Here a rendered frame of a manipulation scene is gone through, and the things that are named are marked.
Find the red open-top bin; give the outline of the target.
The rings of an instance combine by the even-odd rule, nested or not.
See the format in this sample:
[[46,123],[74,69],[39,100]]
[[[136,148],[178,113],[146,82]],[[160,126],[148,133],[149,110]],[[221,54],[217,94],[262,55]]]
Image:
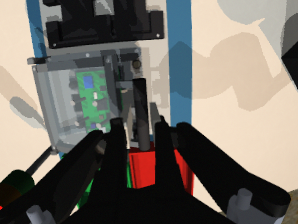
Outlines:
[[[151,149],[148,151],[140,151],[137,147],[130,147],[129,149],[133,188],[136,188],[136,183],[137,188],[142,188],[145,186],[155,184],[155,146],[154,142],[150,142],[150,144]],[[185,191],[193,195],[194,173],[186,164],[181,155],[178,153],[177,147],[174,147],[174,151],[177,163],[179,163],[180,165],[180,171]],[[133,165],[135,168],[136,183],[133,172]]]

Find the green bin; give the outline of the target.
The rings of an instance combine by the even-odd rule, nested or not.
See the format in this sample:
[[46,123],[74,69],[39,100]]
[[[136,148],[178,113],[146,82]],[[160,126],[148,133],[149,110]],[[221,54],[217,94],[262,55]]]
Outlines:
[[[61,158],[63,158],[67,153],[64,153],[63,156]],[[93,181],[93,180],[92,180]],[[83,204],[87,203],[87,199],[89,196],[89,192],[90,192],[90,187],[92,185],[92,181],[89,184],[88,188],[86,189],[86,191],[84,192],[83,196],[81,197],[81,199],[79,200],[79,202],[77,203],[77,207],[78,209],[80,207],[82,207]],[[128,173],[127,173],[127,187],[129,188],[133,188],[133,181],[132,181],[132,174],[131,174],[131,166],[130,166],[130,158],[128,161]]]

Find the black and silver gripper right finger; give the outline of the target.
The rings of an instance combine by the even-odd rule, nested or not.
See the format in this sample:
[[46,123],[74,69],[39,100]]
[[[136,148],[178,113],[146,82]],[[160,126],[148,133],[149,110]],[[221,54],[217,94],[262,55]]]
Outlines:
[[281,224],[291,197],[243,168],[187,122],[171,127],[150,103],[155,146],[155,224],[193,224],[174,147],[206,191],[236,224]]

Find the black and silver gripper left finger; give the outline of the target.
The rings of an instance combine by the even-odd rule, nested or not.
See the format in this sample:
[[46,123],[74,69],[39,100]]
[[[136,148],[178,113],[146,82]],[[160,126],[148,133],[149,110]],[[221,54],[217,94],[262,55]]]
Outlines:
[[109,120],[108,133],[89,132],[31,190],[0,209],[0,224],[60,224],[92,180],[78,224],[118,224],[120,187],[127,187],[131,104],[120,117]]

